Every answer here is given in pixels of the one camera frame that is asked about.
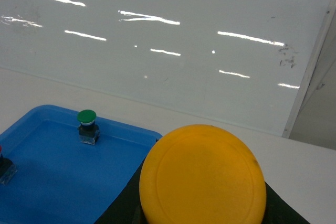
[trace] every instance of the blue tray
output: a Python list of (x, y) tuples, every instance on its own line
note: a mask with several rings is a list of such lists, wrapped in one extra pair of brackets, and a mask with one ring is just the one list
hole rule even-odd
[(0, 223), (94, 223), (115, 200), (157, 132), (97, 117), (100, 137), (81, 143), (77, 112), (36, 107), (0, 135), (18, 172), (0, 185)]

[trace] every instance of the whiteboard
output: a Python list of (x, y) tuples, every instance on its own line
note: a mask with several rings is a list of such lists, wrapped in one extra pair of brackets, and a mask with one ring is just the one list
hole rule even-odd
[(1, 0), (0, 66), (282, 135), (329, 2)]

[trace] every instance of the yellow disc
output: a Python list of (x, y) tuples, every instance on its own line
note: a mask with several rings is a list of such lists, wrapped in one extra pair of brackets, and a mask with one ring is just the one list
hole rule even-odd
[(150, 150), (140, 200), (149, 224), (260, 224), (266, 187), (241, 140), (214, 126), (189, 125)]

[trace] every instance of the table surface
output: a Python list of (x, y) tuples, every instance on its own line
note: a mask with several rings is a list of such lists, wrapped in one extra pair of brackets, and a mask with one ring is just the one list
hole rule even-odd
[(336, 151), (0, 68), (0, 133), (30, 109), (53, 104), (157, 131), (210, 124), (235, 134), (255, 154), (265, 181), (310, 223), (336, 219)]

